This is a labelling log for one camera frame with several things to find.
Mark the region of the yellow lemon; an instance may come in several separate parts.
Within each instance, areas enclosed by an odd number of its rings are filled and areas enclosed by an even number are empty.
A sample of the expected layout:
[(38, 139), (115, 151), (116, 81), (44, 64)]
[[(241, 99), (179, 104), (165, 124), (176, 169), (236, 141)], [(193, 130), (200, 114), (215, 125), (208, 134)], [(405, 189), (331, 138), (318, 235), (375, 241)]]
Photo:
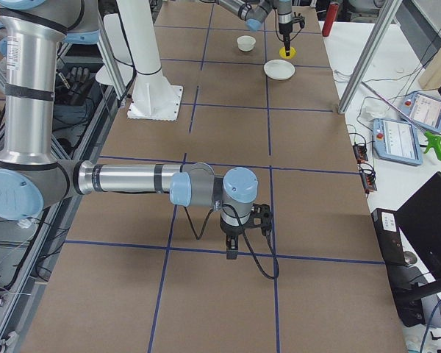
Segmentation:
[(297, 51), (292, 46), (289, 49), (283, 46), (279, 50), (280, 57), (285, 60), (291, 60), (292, 58), (294, 58), (294, 56), (296, 56), (296, 53)]

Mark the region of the white plate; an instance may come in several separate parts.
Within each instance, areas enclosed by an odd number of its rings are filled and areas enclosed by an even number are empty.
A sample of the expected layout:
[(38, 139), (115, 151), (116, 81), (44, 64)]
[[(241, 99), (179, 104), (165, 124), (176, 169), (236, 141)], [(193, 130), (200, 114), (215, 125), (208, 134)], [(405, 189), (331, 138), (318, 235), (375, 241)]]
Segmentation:
[(286, 60), (269, 60), (263, 65), (263, 70), (268, 78), (287, 80), (295, 74), (295, 67)]

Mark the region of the white bowl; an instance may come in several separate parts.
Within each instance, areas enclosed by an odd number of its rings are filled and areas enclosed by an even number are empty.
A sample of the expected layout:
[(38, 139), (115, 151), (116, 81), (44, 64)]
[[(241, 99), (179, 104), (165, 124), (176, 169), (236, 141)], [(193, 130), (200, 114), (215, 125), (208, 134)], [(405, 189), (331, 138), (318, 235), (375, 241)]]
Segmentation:
[(249, 52), (254, 49), (256, 39), (249, 35), (242, 35), (237, 38), (237, 47), (240, 51)]

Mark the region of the red bottle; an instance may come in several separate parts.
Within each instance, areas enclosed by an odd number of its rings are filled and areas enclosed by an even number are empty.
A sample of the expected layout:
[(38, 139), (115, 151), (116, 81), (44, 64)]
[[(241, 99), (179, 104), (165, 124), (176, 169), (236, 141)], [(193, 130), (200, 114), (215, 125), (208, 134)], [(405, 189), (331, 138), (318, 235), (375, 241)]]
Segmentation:
[(323, 28), (322, 28), (322, 36), (323, 37), (326, 38), (330, 35), (333, 23), (335, 22), (335, 20), (337, 18), (339, 8), (340, 8), (339, 3), (335, 2), (335, 1), (331, 1), (329, 3), (329, 7), (326, 11), (326, 17), (325, 17), (325, 21), (323, 23)]

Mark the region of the long blue tape strip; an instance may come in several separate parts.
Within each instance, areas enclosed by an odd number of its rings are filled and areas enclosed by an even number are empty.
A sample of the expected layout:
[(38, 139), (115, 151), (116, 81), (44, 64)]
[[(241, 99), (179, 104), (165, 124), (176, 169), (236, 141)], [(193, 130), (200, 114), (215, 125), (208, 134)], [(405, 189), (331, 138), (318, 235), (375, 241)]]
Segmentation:
[(166, 275), (168, 261), (169, 261), (170, 252), (171, 252), (171, 241), (172, 241), (172, 237), (173, 237), (173, 228), (174, 228), (174, 224), (175, 224), (175, 220), (176, 220), (177, 210), (178, 210), (178, 206), (177, 205), (173, 206), (173, 214), (172, 214), (172, 218), (171, 218), (168, 240), (167, 240), (167, 243), (165, 246), (165, 256), (164, 256), (164, 261), (163, 261), (163, 265), (162, 265), (162, 272), (161, 272), (161, 277), (160, 277), (160, 281), (159, 281), (159, 287), (158, 287), (158, 291), (157, 291), (157, 300), (156, 300), (156, 304), (155, 304), (155, 308), (154, 308), (154, 315), (153, 315), (153, 319), (152, 319), (151, 331), (150, 331), (150, 336), (149, 336), (149, 341), (148, 341), (148, 348), (146, 351), (147, 353), (152, 352), (153, 345), (154, 345), (154, 338), (155, 338), (156, 329), (157, 329), (157, 319), (158, 319), (158, 314), (159, 314), (159, 307), (160, 307), (160, 302), (162, 299), (162, 292), (163, 292), (163, 286), (164, 286), (164, 282), (165, 282), (165, 275)]

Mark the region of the orange circuit board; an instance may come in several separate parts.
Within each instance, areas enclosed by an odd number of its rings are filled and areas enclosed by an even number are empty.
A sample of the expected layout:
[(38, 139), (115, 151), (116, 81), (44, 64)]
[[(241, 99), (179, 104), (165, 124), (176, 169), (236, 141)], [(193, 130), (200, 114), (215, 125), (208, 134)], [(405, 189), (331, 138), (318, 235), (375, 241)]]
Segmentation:
[(365, 172), (360, 173), (363, 189), (366, 194), (369, 194), (371, 192), (377, 191), (375, 178), (369, 174), (366, 174)]
[(368, 161), (367, 147), (366, 145), (354, 144), (352, 146), (354, 156), (358, 163), (365, 163)]

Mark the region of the black computer box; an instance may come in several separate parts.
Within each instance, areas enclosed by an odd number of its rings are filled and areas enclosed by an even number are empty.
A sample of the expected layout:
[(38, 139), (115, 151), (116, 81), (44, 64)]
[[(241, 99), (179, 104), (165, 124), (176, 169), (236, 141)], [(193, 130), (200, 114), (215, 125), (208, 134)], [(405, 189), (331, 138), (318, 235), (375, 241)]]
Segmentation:
[(404, 251), (395, 212), (376, 208), (371, 216), (385, 264), (406, 267), (414, 265), (417, 258), (413, 253)]

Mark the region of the near teach pendant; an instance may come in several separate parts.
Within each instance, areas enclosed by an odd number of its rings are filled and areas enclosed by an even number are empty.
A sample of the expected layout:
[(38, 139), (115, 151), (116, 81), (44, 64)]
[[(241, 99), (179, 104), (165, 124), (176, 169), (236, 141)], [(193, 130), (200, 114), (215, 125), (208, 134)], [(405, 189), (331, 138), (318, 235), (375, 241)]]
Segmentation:
[(423, 163), (416, 129), (405, 121), (374, 119), (373, 148), (383, 160), (413, 166)]

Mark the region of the teach pendant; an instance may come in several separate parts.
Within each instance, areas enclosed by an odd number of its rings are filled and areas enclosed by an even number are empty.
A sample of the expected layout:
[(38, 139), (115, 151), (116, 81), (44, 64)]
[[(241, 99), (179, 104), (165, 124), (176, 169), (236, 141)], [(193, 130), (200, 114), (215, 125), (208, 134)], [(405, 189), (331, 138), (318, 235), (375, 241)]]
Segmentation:
[(441, 132), (441, 99), (421, 92), (411, 93), (404, 98), (401, 110), (423, 128)]
[(383, 160), (413, 166), (423, 163), (416, 129), (405, 121), (374, 119), (373, 148)]

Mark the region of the crossing blue tape strip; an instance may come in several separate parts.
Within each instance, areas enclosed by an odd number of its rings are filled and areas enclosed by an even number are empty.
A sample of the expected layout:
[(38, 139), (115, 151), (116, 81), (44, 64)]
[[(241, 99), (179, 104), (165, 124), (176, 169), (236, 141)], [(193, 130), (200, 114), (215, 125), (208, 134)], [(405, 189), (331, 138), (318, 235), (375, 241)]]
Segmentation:
[[(88, 246), (108, 246), (108, 247), (121, 247), (121, 248), (131, 248), (131, 249), (148, 249), (148, 250), (170, 250), (174, 252), (191, 252), (191, 253), (204, 253), (204, 254), (226, 254), (226, 251), (212, 250), (212, 249), (195, 249), (186, 247), (174, 247), (174, 246), (152, 246), (143, 244), (133, 244), (133, 243), (114, 243), (114, 242), (99, 242), (99, 241), (89, 241), (89, 240), (65, 240), (64, 243), (67, 244), (79, 244)], [(365, 265), (385, 265), (384, 261), (377, 260), (355, 260), (355, 259), (343, 259), (343, 258), (333, 258), (333, 257), (310, 257), (310, 256), (298, 256), (298, 255), (287, 255), (287, 254), (277, 254), (278, 259), (288, 259), (288, 260), (307, 260), (307, 261), (321, 261), (330, 263), (353, 263), (353, 264), (365, 264)]]

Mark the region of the far teach pendant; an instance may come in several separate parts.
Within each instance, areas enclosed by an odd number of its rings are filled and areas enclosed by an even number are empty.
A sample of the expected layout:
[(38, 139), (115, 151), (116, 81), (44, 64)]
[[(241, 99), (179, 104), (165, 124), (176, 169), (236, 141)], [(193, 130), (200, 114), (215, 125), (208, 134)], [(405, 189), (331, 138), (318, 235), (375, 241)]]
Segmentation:
[(401, 110), (423, 128), (441, 132), (441, 99), (421, 92), (411, 93), (404, 98)]

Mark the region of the green plastic clamp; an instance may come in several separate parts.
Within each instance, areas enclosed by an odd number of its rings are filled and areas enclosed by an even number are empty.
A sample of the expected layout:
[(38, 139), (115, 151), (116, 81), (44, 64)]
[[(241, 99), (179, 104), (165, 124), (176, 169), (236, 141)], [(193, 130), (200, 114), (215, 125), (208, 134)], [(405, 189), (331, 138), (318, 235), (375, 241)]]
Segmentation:
[(437, 159), (441, 161), (441, 137), (433, 134), (430, 131), (425, 131), (423, 135), (426, 137), (428, 142), (424, 154), (429, 153), (429, 151), (433, 149)]

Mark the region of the black monitor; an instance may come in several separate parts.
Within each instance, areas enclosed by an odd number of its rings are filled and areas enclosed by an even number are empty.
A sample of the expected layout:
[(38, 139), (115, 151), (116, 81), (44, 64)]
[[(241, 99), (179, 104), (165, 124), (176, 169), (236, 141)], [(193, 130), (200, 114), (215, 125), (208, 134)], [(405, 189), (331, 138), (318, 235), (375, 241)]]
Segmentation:
[(427, 269), (441, 279), (441, 172), (435, 173), (400, 206), (396, 218)]

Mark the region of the aluminium frame post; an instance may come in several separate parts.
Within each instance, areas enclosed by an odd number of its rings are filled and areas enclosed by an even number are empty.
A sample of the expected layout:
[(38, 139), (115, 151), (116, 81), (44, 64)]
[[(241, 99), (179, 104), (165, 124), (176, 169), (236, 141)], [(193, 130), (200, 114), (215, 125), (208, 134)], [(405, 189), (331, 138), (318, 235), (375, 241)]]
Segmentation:
[(344, 114), (348, 109), (401, 3), (402, 0), (386, 1), (381, 8), (377, 22), (373, 26), (338, 105), (339, 114)]

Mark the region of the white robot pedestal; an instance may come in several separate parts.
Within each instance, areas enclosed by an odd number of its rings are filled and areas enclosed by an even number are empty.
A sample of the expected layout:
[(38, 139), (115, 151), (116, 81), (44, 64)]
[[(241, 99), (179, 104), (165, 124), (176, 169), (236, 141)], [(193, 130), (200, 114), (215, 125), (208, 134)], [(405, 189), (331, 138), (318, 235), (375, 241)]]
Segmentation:
[(128, 117), (175, 121), (183, 87), (171, 85), (162, 72), (149, 2), (117, 5), (117, 14), (104, 17), (104, 28), (123, 83), (135, 81)]

